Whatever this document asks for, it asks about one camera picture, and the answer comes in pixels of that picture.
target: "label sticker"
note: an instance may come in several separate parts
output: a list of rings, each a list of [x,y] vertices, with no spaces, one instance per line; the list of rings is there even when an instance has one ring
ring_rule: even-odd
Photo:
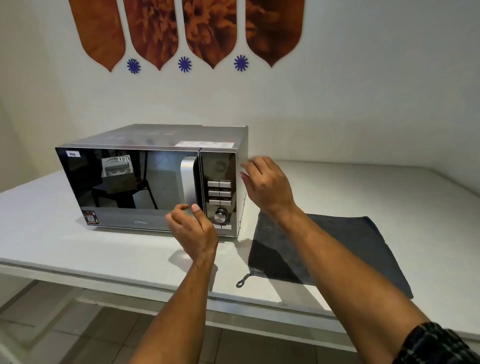
[[[231,142],[198,142],[198,141],[181,141],[175,146],[189,147],[189,148],[233,148],[235,143]]]
[[[85,218],[85,221],[87,222],[88,225],[98,225],[99,222],[98,222],[98,219],[96,218],[96,215],[95,215],[95,211],[91,211],[91,210],[85,210],[82,212],[84,213],[84,218]]]
[[[78,150],[66,150],[67,157],[80,157],[80,152]]]

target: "microwave control panel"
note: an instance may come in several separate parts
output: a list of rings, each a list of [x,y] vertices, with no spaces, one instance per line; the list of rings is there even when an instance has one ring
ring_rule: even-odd
[[[237,229],[236,155],[201,151],[200,156],[205,214],[219,234],[231,235]]]

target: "white table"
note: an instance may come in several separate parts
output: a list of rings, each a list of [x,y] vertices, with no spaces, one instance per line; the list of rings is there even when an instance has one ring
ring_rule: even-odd
[[[413,302],[431,320],[480,340],[479,198],[418,168],[279,165],[305,212],[369,216]],[[238,239],[219,245],[207,323],[354,350],[315,287],[250,277],[236,288],[249,272],[258,212],[247,199]],[[154,314],[189,265],[166,233],[87,226],[62,171],[0,194],[1,273],[81,287],[81,301]]]

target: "microwave top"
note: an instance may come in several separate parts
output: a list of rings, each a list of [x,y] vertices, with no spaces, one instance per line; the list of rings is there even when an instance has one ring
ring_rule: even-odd
[[[239,149],[247,138],[248,126],[132,124],[59,147],[145,150]]]

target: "glass door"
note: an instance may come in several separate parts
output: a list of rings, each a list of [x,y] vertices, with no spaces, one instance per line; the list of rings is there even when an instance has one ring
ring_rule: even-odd
[[[89,225],[167,231],[180,203],[203,207],[198,151],[57,148]]]

